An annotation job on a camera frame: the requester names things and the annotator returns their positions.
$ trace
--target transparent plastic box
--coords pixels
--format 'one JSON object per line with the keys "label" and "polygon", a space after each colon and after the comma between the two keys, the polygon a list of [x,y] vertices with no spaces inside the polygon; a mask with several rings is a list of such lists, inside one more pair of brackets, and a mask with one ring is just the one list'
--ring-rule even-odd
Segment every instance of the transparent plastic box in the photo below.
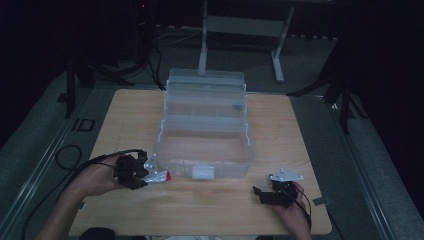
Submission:
{"label": "transparent plastic box", "polygon": [[243,73],[171,69],[152,157],[173,176],[243,178],[254,162]]}

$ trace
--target human hand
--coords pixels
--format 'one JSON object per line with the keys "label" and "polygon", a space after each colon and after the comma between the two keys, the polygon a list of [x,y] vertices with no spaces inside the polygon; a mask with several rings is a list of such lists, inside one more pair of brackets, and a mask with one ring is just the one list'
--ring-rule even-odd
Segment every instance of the human hand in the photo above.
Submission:
{"label": "human hand", "polygon": [[[296,201],[305,209],[303,202],[303,187],[297,182],[293,182],[297,189]],[[292,232],[298,240],[312,239],[308,221],[305,212],[297,204],[293,203],[290,207],[284,208],[283,206],[273,206],[274,210],[283,220],[287,229]]]}
{"label": "human hand", "polygon": [[119,157],[109,157],[100,163],[89,165],[68,185],[63,194],[71,192],[70,195],[82,200],[87,196],[98,196],[114,189],[124,188],[113,177]]}

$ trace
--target human arm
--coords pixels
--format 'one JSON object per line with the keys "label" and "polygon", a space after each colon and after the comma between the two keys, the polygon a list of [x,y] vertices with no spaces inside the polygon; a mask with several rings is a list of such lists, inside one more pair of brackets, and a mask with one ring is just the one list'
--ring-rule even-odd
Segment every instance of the human arm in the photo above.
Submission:
{"label": "human arm", "polygon": [[[102,161],[116,165],[119,156]],[[114,189],[123,188],[113,178],[114,169],[102,164],[85,168],[61,193],[53,212],[37,235],[37,240],[67,239],[82,200],[87,196],[98,196]]]}
{"label": "human arm", "polygon": [[[303,202],[304,189],[297,183],[293,182],[297,189],[296,201],[305,208]],[[293,203],[288,208],[283,206],[273,206],[278,216],[283,220],[284,225],[298,240],[311,240],[311,232],[305,212],[297,204]]]}

